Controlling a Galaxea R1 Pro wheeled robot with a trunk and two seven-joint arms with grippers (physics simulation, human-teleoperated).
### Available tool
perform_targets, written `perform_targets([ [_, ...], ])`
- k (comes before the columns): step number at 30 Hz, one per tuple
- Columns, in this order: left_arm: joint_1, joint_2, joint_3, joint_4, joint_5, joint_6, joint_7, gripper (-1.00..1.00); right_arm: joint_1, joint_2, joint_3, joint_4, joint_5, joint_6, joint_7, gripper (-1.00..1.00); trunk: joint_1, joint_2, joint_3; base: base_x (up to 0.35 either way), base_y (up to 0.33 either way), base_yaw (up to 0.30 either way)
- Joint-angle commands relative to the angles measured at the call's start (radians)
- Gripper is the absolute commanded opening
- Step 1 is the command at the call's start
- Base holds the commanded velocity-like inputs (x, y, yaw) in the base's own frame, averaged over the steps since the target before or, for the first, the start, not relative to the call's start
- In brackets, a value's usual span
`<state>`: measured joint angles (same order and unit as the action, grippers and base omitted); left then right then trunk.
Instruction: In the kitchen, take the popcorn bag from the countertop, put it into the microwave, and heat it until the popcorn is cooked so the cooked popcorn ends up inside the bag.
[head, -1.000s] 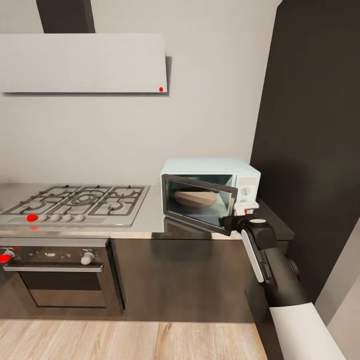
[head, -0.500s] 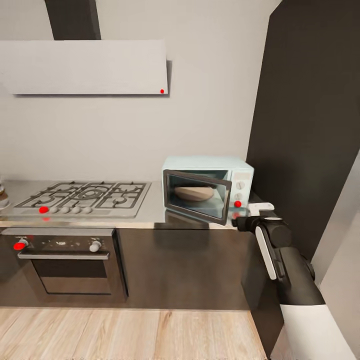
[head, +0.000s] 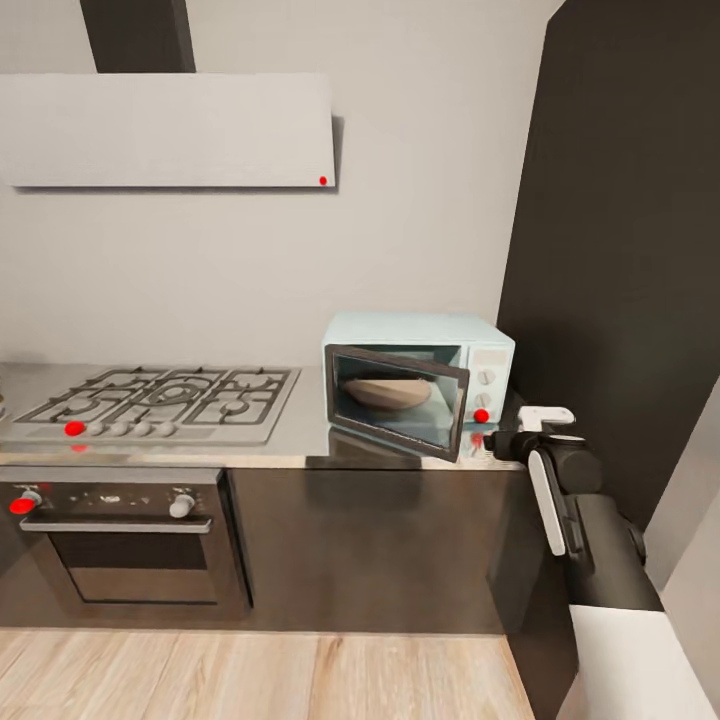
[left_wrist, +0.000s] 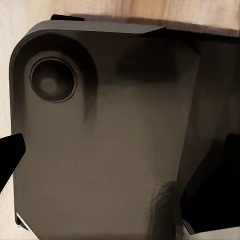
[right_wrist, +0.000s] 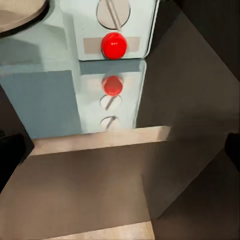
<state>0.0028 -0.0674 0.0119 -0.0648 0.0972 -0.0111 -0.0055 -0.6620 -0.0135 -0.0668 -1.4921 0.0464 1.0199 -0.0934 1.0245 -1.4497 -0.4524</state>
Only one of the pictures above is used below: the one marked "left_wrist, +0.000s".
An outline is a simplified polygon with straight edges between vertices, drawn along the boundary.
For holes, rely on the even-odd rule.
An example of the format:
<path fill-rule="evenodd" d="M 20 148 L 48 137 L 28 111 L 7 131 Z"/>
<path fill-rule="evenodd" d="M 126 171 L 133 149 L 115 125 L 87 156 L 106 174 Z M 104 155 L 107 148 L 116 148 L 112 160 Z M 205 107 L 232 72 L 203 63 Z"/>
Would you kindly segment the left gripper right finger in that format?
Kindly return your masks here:
<path fill-rule="evenodd" d="M 240 135 L 228 133 L 224 151 L 240 173 Z"/>

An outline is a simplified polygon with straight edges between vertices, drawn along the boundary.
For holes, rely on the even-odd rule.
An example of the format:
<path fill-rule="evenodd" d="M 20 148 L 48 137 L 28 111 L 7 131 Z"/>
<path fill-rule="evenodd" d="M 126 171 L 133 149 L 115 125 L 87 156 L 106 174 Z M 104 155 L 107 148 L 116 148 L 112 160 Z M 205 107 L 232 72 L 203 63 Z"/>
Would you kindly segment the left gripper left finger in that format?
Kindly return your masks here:
<path fill-rule="evenodd" d="M 0 193 L 26 152 L 22 133 L 0 138 Z"/>

